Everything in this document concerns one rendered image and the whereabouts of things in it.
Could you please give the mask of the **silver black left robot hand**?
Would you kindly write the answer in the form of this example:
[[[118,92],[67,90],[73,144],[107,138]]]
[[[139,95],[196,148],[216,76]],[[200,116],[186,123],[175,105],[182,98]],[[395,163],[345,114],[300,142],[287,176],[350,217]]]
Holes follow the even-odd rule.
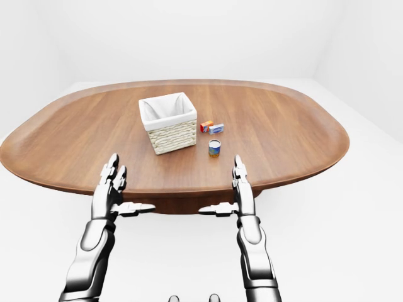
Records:
[[[118,168],[119,156],[111,155],[101,171],[101,178],[94,190],[91,218],[114,221],[118,215],[123,217],[150,213],[156,209],[153,204],[124,202],[123,190],[127,185],[127,168]]]

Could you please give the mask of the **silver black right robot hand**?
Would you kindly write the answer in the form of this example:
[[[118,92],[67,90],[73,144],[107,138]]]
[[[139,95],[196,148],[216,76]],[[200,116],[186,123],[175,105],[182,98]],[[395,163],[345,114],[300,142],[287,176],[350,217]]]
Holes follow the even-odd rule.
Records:
[[[234,190],[234,202],[223,202],[216,205],[202,207],[198,210],[201,215],[238,216],[255,215],[255,203],[251,184],[247,180],[247,170],[240,155],[234,158],[232,169],[232,188]]]

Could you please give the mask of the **white lined woven basket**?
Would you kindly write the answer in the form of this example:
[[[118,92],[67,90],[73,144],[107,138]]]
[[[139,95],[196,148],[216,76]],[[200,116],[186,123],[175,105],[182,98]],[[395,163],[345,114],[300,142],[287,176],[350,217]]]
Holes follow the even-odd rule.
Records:
[[[141,99],[139,110],[157,155],[196,144],[197,111],[185,93]]]

